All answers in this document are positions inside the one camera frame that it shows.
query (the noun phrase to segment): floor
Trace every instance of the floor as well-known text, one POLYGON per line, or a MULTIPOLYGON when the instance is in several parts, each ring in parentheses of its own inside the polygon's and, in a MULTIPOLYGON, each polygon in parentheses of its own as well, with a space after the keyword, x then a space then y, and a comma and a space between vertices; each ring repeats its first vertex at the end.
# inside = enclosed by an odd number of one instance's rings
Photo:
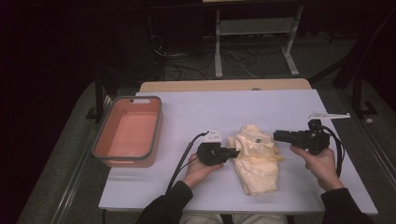
MULTIPOLYGON (((297 36, 291 55, 300 72, 311 78, 347 55, 353 38, 330 36, 297 36)), ((291 78, 280 52, 286 42, 282 35, 247 35, 224 38, 221 42, 223 79, 291 78)), ((194 53, 172 49, 163 60, 161 80, 214 79, 213 39, 207 37, 202 51, 194 53)), ((334 126, 343 140, 361 179, 379 214, 377 224, 396 223, 396 188, 383 158, 396 161, 393 150, 396 139, 396 114, 371 87, 363 83, 363 100, 371 102, 377 115, 358 119, 351 107, 351 86, 336 90, 332 80, 337 70, 312 84, 329 113, 352 114, 347 122, 335 120, 334 126), (384 154, 378 154, 381 148, 384 154)), ((120 89, 119 94, 131 91, 120 89)), ((19 223, 134 223, 137 212, 103 212, 97 206, 109 169, 91 154, 92 133, 97 131, 94 119, 87 115, 95 108, 94 85, 79 97, 64 131, 41 174, 19 223)), ((295 223, 321 223, 321 215, 296 216, 295 223)))

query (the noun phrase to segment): forearm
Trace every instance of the forearm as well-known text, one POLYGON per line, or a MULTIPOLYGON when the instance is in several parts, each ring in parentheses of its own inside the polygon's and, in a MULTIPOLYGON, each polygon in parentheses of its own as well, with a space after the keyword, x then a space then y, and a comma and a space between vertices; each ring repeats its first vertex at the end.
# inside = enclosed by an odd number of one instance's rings
POLYGON ((325 206, 324 224, 374 223, 367 215, 361 212, 348 189, 330 190, 323 193, 321 199, 325 206))
POLYGON ((149 204, 136 223, 178 223, 191 198, 191 189, 184 182, 178 181, 169 192, 149 204))

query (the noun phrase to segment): white table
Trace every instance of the white table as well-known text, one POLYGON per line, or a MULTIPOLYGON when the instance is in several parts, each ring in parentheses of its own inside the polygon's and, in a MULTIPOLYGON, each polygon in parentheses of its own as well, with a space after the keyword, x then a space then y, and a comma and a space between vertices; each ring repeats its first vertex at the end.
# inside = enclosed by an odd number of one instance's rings
MULTIPOLYGON (((150 168, 112 168, 99 203, 107 210, 142 210, 162 195, 188 143, 198 133, 219 130, 226 145, 228 136, 241 126, 257 124, 265 133, 275 130, 307 130, 308 116, 326 112, 315 90, 281 91, 187 91, 139 92, 163 100, 163 127, 156 161, 150 168)), ((323 125, 335 131, 329 120, 323 125)), ((278 143, 285 160, 279 163, 277 191, 248 196, 231 161, 194 191, 185 212, 308 214, 324 211, 319 198, 323 190, 304 168, 304 161, 278 143)), ((197 141, 191 149, 195 152, 197 141)), ((335 149, 332 140, 331 148, 335 149)), ((185 174, 183 170, 178 178, 185 174)), ((377 210, 346 154, 341 180, 363 213, 377 210)))

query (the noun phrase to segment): storage container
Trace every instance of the storage container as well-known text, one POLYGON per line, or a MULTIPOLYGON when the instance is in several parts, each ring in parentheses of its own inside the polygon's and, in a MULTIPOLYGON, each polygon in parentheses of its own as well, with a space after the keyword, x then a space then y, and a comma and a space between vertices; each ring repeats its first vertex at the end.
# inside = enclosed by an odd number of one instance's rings
POLYGON ((109 167, 150 167, 155 162, 163 112, 157 96, 115 99, 92 154, 109 167))

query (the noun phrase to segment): crumpled fabric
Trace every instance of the crumpled fabric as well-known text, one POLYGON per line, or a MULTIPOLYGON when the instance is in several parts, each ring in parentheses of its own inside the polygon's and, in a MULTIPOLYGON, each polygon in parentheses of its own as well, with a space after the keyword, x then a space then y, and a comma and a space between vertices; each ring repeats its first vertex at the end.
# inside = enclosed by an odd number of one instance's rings
POLYGON ((256 125, 243 126, 236 136, 228 137, 229 147, 239 150, 233 165, 245 193, 257 195, 276 190, 279 155, 272 136, 262 133, 256 125))

